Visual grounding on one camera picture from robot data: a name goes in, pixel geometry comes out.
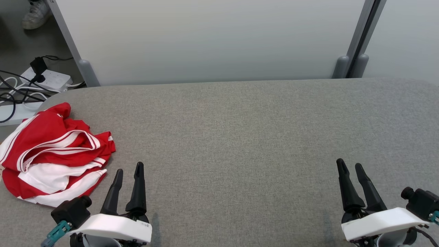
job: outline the gray floor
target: gray floor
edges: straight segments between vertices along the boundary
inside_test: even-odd
[[[70,50],[58,28],[55,18],[51,17],[42,27],[35,30],[24,30],[21,20],[29,11],[27,0],[0,0],[0,69],[22,74],[30,67],[29,63],[44,55],[55,55],[60,58],[71,57]],[[48,69],[70,75],[73,83],[83,82],[75,61],[48,61]],[[15,126],[0,127],[2,142]]]

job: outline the gray table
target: gray table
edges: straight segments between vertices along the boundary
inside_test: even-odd
[[[340,227],[339,157],[351,171],[363,164],[389,208],[405,206],[406,186],[439,193],[439,89],[422,81],[95,87],[53,96],[42,109],[64,101],[72,117],[93,133],[111,131],[116,143],[92,214],[118,168],[122,213],[136,162],[145,163],[154,247],[354,247]],[[1,184],[0,245],[39,246],[54,227],[50,211]],[[437,240],[438,229],[429,229]]]

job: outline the sneaker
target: sneaker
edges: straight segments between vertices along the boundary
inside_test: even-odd
[[[31,2],[29,13],[22,20],[24,29],[35,29],[41,27],[52,15],[49,5],[45,0]]]

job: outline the white power strip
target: white power strip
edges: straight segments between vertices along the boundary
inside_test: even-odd
[[[67,91],[69,85],[72,84],[72,78],[69,75],[61,74],[55,71],[46,70],[42,73],[44,78],[44,82],[38,83],[35,82],[35,84],[40,85],[43,88],[46,88],[48,90],[57,90],[60,92]],[[35,77],[35,73],[31,67],[27,69],[23,74],[22,77],[27,78],[31,80]],[[23,78],[21,78],[22,83],[29,84],[29,82]],[[42,104],[42,102],[34,102],[34,103],[26,103],[26,106],[29,108],[26,108],[23,106],[23,104],[16,104],[15,105],[15,113],[11,119],[4,123],[0,123],[0,126],[3,125],[13,125],[13,124],[20,124],[23,119],[27,119],[35,115],[36,110],[38,107]],[[0,106],[0,121],[8,118],[12,113],[13,106],[12,105],[2,105]]]
[[[38,84],[46,89],[49,90],[57,90],[57,91],[67,91],[68,86],[71,85],[72,82],[72,78],[69,75],[65,75],[65,74],[61,74],[55,71],[51,71],[46,69],[42,75],[44,76],[44,78],[46,78],[44,80],[44,82],[38,83],[35,82],[35,84]],[[35,77],[35,73],[33,71],[33,69],[31,67],[29,67],[29,69],[27,69],[23,74],[22,77],[27,78],[29,80],[31,80],[32,78]],[[27,81],[23,78],[21,78],[23,83],[26,83]]]
[[[42,102],[26,103],[26,106],[32,109],[28,109],[23,106],[23,104],[15,105],[15,113],[11,119],[4,123],[0,123],[0,126],[21,124],[23,119],[27,119],[35,115],[36,110]],[[13,105],[2,105],[0,106],[0,120],[4,120],[9,117],[12,113]]]

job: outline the red and white garment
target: red and white garment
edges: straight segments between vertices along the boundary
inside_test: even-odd
[[[93,135],[82,120],[69,118],[62,103],[24,120],[0,145],[6,188],[15,197],[57,207],[89,195],[104,178],[116,151],[110,132]]]

